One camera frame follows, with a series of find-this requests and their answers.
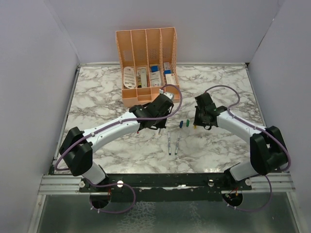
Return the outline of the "white green marker pen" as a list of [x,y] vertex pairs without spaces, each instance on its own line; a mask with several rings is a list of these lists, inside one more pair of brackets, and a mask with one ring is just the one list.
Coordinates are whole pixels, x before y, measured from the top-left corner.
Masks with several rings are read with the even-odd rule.
[[179,142],[180,142],[180,133],[178,133],[177,140],[176,140],[176,145],[175,145],[175,150],[174,150],[175,155],[178,154]]

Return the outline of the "white blue marker pen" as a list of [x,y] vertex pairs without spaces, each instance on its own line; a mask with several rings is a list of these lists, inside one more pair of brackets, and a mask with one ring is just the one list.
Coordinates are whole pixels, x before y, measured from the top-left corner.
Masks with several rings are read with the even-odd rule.
[[168,132],[168,154],[171,155],[171,135],[170,132]]

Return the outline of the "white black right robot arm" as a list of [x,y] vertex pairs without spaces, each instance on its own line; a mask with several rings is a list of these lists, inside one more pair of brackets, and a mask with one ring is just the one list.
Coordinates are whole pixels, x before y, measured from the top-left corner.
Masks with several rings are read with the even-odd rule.
[[225,172],[223,184],[229,190],[234,190],[241,180],[266,175],[283,165],[290,163],[287,149],[279,128],[265,128],[252,124],[243,118],[230,113],[227,107],[217,107],[209,93],[195,97],[194,125],[207,130],[212,127],[225,129],[245,141],[250,147],[250,159],[238,163]]

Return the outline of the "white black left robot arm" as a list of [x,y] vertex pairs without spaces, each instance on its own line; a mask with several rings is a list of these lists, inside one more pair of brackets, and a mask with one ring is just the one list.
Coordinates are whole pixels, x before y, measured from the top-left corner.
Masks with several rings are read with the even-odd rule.
[[80,130],[70,129],[59,149],[70,173],[83,176],[90,181],[94,190],[100,192],[107,187],[107,175],[103,168],[93,161],[93,153],[104,145],[130,133],[143,129],[165,128],[166,119],[171,113],[174,94],[159,94],[153,102],[135,105],[117,119],[99,127]]

